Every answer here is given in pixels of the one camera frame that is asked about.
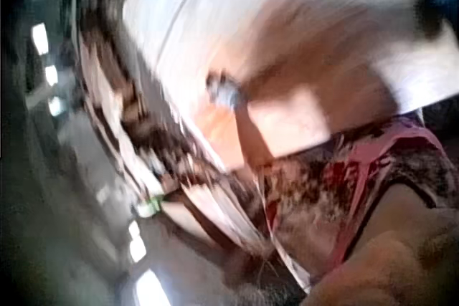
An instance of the pink trim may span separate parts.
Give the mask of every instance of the pink trim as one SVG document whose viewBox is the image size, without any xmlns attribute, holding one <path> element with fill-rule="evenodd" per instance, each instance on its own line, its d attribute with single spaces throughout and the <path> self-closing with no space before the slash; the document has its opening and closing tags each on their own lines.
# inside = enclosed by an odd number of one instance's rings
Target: pink trim
<svg viewBox="0 0 459 306">
<path fill-rule="evenodd" d="M 343 262 L 346 250 L 354 239 L 355 233 L 360 226 L 361 219 L 363 219 L 363 216 L 356 219 L 356 213 L 364 195 L 370 164 L 384 155 L 400 138 L 425 138 L 432 143 L 442 155 L 446 156 L 440 142 L 428 129 L 412 127 L 409 123 L 394 123 L 390 128 L 387 128 L 387 132 L 376 140 L 370 143 L 357 143 L 353 147 L 348 157 L 348 161 L 356 161 L 359 164 L 359 178 L 352 199 L 348 221 L 339 234 L 335 248 L 331 254 L 332 269 Z"/>
</svg>

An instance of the fluorescent light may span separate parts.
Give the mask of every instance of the fluorescent light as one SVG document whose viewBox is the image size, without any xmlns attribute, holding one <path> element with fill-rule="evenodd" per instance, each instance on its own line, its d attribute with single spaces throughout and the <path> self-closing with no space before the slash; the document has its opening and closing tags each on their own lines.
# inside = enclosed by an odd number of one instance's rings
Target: fluorescent light
<svg viewBox="0 0 459 306">
<path fill-rule="evenodd" d="M 136 292 L 139 306 L 171 306 L 158 277 L 151 270 L 138 279 Z"/>
<path fill-rule="evenodd" d="M 51 100 L 48 100 L 48 107 L 52 116 L 58 116 L 65 109 L 61 99 L 58 97 L 54 97 Z"/>
<path fill-rule="evenodd" d="M 48 82 L 49 86 L 53 86 L 54 84 L 57 84 L 57 81 L 58 81 L 57 70 L 54 65 L 45 67 L 44 75 L 46 76 L 46 81 Z"/>
<path fill-rule="evenodd" d="M 38 54 L 43 55 L 48 53 L 48 37 L 44 23 L 32 27 L 32 38 L 34 39 Z"/>
<path fill-rule="evenodd" d="M 141 236 L 137 236 L 131 241 L 129 244 L 129 251 L 131 252 L 131 257 L 135 263 L 145 257 L 146 248 Z"/>
<path fill-rule="evenodd" d="M 131 238 L 135 239 L 141 233 L 141 230 L 138 228 L 137 221 L 132 221 L 129 225 L 129 233 L 131 234 Z"/>
</svg>

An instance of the patterned fabric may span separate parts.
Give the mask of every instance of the patterned fabric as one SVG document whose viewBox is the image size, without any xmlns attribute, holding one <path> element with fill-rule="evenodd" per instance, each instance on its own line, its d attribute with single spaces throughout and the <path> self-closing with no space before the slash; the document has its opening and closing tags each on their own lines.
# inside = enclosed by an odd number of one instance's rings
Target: patterned fabric
<svg viewBox="0 0 459 306">
<path fill-rule="evenodd" d="M 308 291 L 340 265 L 384 192 L 405 183 L 429 207 L 459 208 L 458 179 L 437 138 L 398 117 L 275 161 L 260 188 L 271 238 Z"/>
</svg>

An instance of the hand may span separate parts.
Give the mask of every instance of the hand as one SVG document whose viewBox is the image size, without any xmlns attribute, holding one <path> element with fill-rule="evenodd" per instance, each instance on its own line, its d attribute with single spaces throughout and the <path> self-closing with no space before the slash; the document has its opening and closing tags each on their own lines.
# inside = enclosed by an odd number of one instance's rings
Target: hand
<svg viewBox="0 0 459 306">
<path fill-rule="evenodd" d="M 247 104 L 237 83 L 225 71 L 220 74 L 210 72 L 206 79 L 206 89 L 209 93 L 210 101 L 215 105 L 235 110 L 237 107 Z"/>
</svg>

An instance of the ceiling light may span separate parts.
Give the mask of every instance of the ceiling light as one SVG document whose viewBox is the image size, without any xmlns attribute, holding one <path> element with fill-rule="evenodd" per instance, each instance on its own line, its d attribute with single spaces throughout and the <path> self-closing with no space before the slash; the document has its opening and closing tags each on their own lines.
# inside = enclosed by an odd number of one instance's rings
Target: ceiling light
<svg viewBox="0 0 459 306">
<path fill-rule="evenodd" d="M 48 53 L 48 38 L 44 23 L 32 27 L 32 39 L 34 40 L 38 54 L 43 55 Z"/>
</svg>

